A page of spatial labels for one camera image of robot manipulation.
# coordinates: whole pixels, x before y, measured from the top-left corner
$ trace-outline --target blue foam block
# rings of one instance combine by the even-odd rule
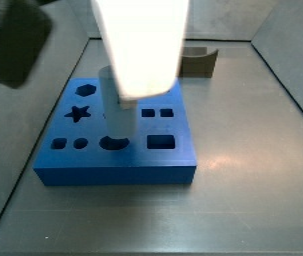
[[[44,185],[192,182],[196,157],[177,82],[165,95],[139,101],[128,146],[105,150],[105,136],[99,79],[72,79],[33,165]]]

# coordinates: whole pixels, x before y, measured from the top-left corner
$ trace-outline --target rectangular hole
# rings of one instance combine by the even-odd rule
[[[160,109],[160,116],[161,117],[173,117],[173,111],[171,108]]]
[[[141,109],[141,117],[155,117],[155,110],[153,109]]]
[[[147,148],[148,149],[173,149],[175,137],[172,135],[148,135]]]

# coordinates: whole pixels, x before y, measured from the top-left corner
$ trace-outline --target square hole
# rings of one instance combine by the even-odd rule
[[[160,116],[161,117],[173,117],[173,111],[171,108],[160,109]]]
[[[50,149],[64,149],[66,145],[66,139],[57,138],[52,140]]]
[[[141,117],[155,117],[155,110],[149,108],[141,109]]]
[[[147,148],[148,149],[173,149],[175,137],[172,135],[148,135]]]

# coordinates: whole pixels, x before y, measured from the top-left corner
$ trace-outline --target metal wall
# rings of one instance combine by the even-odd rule
[[[252,45],[303,110],[303,0],[280,1]]]
[[[65,1],[44,7],[53,30],[25,85],[0,84],[0,213],[88,37]]]
[[[89,0],[68,0],[91,38],[100,32]],[[191,0],[187,39],[251,41],[279,0]]]

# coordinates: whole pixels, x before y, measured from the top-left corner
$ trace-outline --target hexagonal hole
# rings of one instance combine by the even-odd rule
[[[95,94],[96,92],[96,86],[91,85],[91,84],[85,84],[77,87],[76,89],[76,94],[80,95],[81,97],[87,97],[92,94]]]

